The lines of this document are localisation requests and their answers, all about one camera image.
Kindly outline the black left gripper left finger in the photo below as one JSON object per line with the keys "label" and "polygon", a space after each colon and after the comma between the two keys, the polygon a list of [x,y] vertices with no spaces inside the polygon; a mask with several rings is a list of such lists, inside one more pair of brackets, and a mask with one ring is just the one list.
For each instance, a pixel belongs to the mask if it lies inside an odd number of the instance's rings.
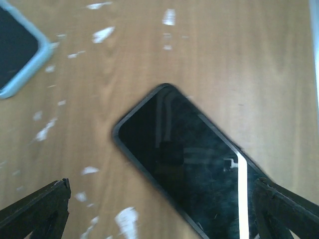
{"label": "black left gripper left finger", "polygon": [[0,211],[2,239],[60,239],[69,216],[69,179],[53,181]]}

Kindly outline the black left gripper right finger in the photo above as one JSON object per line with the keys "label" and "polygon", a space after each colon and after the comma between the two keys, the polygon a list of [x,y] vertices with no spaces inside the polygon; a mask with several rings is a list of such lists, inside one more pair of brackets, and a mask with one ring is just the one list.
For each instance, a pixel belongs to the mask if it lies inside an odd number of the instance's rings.
{"label": "black left gripper right finger", "polygon": [[252,201],[260,238],[319,237],[319,206],[311,201],[267,178],[255,181]]}

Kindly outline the black phone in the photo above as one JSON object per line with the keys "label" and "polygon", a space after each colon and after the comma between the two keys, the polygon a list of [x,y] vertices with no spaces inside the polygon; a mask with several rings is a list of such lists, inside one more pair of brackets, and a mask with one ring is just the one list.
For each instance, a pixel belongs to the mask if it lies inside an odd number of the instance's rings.
{"label": "black phone", "polygon": [[252,194],[265,173],[174,85],[150,91],[113,139],[202,238],[260,238]]}

